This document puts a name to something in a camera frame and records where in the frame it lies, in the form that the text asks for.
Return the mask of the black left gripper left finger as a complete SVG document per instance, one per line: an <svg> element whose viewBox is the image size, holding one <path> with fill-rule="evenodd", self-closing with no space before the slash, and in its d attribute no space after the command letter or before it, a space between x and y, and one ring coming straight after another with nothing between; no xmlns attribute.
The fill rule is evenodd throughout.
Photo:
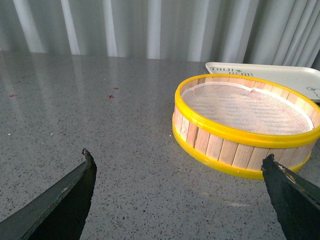
<svg viewBox="0 0 320 240"><path fill-rule="evenodd" d="M97 165L84 148L85 161L0 223L2 240L78 240L91 207Z"/></svg>

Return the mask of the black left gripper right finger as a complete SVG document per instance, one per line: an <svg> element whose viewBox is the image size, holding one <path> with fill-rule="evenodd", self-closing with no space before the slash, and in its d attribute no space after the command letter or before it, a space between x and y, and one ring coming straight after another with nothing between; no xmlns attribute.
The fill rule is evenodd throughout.
<svg viewBox="0 0 320 240"><path fill-rule="evenodd" d="M288 240L320 238L320 188L275 161L270 154L262 160L262 175Z"/></svg>

